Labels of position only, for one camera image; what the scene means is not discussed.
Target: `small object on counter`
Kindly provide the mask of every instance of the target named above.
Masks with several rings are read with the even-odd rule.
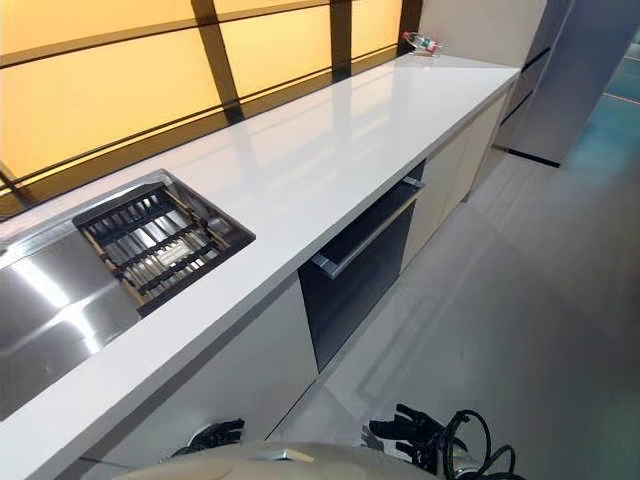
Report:
[[[404,32],[402,38],[415,47],[413,53],[416,55],[433,57],[437,51],[442,48],[442,44],[437,39],[422,35],[418,32]]]

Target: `dishwasher door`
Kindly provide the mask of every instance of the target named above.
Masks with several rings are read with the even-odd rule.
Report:
[[[318,370],[400,274],[423,169],[424,162],[300,267]]]

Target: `cabinet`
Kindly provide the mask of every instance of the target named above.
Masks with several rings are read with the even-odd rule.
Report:
[[[426,187],[413,211],[402,269],[471,190],[507,97],[500,96],[427,160],[422,177]]]
[[[409,236],[402,258],[403,270],[440,225],[442,212],[455,181],[458,163],[462,158],[469,133],[470,127],[465,128],[435,156],[427,160],[422,175],[422,182],[426,186],[413,209]]]
[[[489,142],[497,129],[498,120],[501,117],[507,96],[505,93],[499,97],[480,113],[471,124],[467,144],[465,145],[462,158],[458,163],[456,179],[453,182],[447,203],[442,212],[442,221],[449,216],[451,211],[456,208],[460,201],[471,190],[478,168],[485,157]]]
[[[202,426],[239,417],[246,422],[243,441],[266,439],[317,376],[298,276],[248,315],[240,320],[247,327],[171,395],[159,405],[143,404],[84,457],[129,468],[153,465]]]

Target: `dishwasher handle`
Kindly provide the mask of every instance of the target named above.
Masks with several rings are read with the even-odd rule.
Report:
[[[329,258],[322,255],[322,253],[316,253],[311,257],[311,261],[315,263],[324,274],[331,280],[335,280],[358,256],[364,252],[364,250],[373,243],[373,241],[384,232],[393,221],[398,218],[402,213],[411,206],[413,202],[420,196],[425,184],[412,177],[405,177],[402,179],[404,183],[407,183],[414,187],[416,190],[400,207],[398,207],[391,215],[389,215],[375,230],[373,230],[364,240],[358,243],[353,250],[344,256],[340,263],[335,263]]]

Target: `yellow glass panel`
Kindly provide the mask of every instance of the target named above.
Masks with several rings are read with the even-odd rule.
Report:
[[[358,0],[351,14],[351,58],[398,41],[402,0]]]
[[[294,6],[295,4],[310,2],[304,0],[214,0],[213,3],[216,6],[216,12],[218,14],[225,14],[258,8]]]
[[[220,103],[198,29],[5,68],[0,88],[16,176]]]
[[[329,7],[220,25],[239,96],[331,66]]]
[[[193,18],[190,0],[2,0],[0,53]]]

